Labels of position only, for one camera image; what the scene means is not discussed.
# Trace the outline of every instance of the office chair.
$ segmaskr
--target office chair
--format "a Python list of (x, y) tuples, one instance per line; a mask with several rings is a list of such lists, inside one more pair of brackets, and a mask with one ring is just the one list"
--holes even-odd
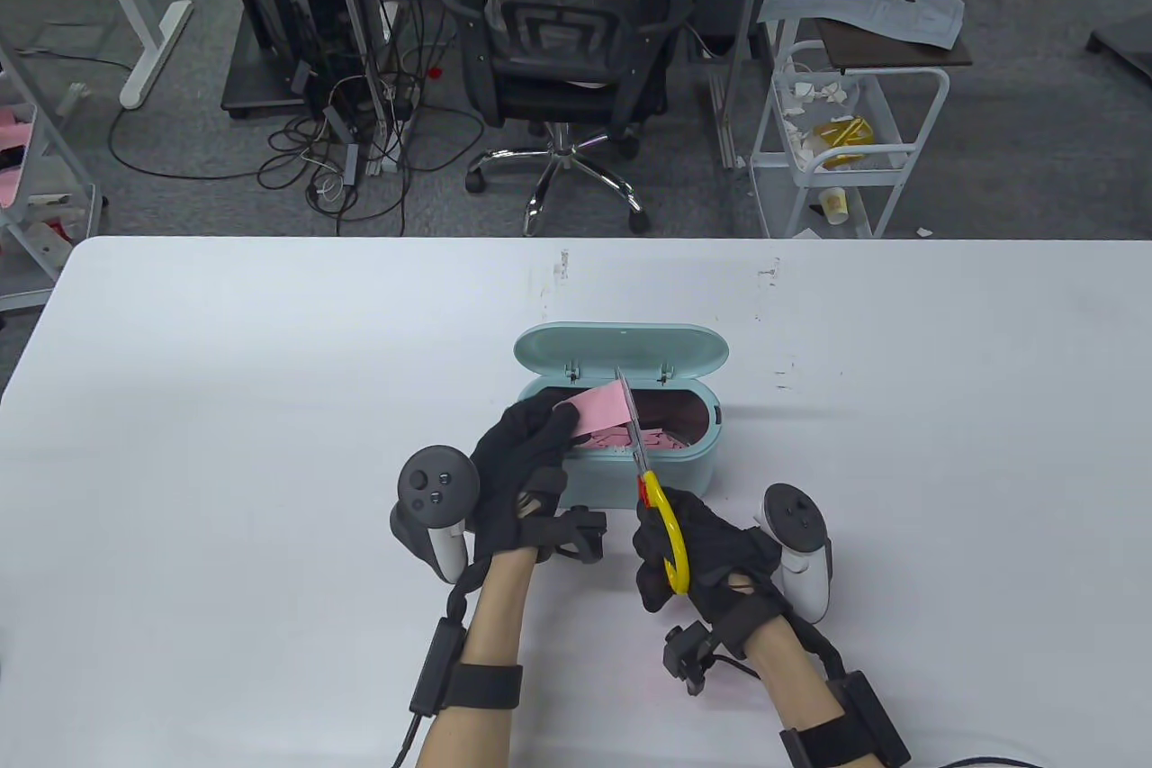
[[(667, 109), (665, 74), (692, 0), (441, 0), (456, 22), (469, 100), (487, 126), (528, 121), (546, 146), (487, 151), (472, 159), (464, 188), (484, 191), (484, 168), (539, 159), (544, 172), (524, 208), (524, 236), (539, 229), (556, 172), (576, 167), (628, 205), (628, 226), (651, 223), (628, 181), (589, 159), (615, 143), (626, 159), (636, 123)], [(576, 138), (574, 123), (600, 131)]]

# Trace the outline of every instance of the pink object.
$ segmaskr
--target pink object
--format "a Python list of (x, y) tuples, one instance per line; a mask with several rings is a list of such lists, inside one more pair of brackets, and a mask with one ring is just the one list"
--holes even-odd
[[(644, 435), (644, 447), (649, 450), (683, 450), (687, 447), (685, 443), (674, 439), (664, 429), (644, 429), (641, 434)], [(585, 450), (605, 450), (605, 448), (630, 448), (631, 446), (632, 440), (628, 429), (617, 426), (612, 429), (593, 432), (592, 438), (585, 443), (581, 443), (579, 447)]]
[(621, 381), (584, 390), (578, 396), (564, 398), (564, 402), (575, 405), (576, 410), (579, 411), (579, 423), (576, 424), (576, 432), (573, 433), (574, 439), (611, 429), (613, 426), (623, 426), (631, 418), (628, 413), (628, 401), (624, 398), (624, 385)]
[[(16, 122), (12, 111), (0, 111), (0, 151), (9, 146), (29, 146), (32, 139), (32, 123)], [(21, 168), (9, 167), (0, 172), (0, 208), (9, 208), (16, 201), (20, 189)]]

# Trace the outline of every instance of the paper cup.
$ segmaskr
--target paper cup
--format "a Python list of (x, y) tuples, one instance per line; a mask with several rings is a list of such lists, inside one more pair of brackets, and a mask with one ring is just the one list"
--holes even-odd
[(843, 188), (832, 187), (820, 192), (820, 207), (828, 225), (844, 225), (848, 221), (848, 192)]

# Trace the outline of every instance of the scissor blade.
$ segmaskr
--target scissor blade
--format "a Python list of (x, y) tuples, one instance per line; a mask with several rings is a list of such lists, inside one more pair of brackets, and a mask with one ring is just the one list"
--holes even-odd
[(632, 458), (636, 461), (639, 476), (644, 477), (649, 472), (649, 461), (644, 438), (641, 435), (641, 419), (636, 411), (636, 401), (632, 398), (632, 388), (628, 385), (628, 378), (624, 378), (624, 373), (619, 366), (616, 367), (616, 380), (623, 385), (624, 402), (628, 405), (628, 435), (632, 440)]

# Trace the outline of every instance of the box lid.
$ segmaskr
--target box lid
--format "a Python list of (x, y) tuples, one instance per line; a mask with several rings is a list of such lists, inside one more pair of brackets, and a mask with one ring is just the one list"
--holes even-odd
[(629, 378), (667, 381), (715, 372), (728, 359), (720, 333), (696, 325), (539, 325), (522, 333), (516, 359), (539, 375), (576, 381), (611, 380), (619, 366)]

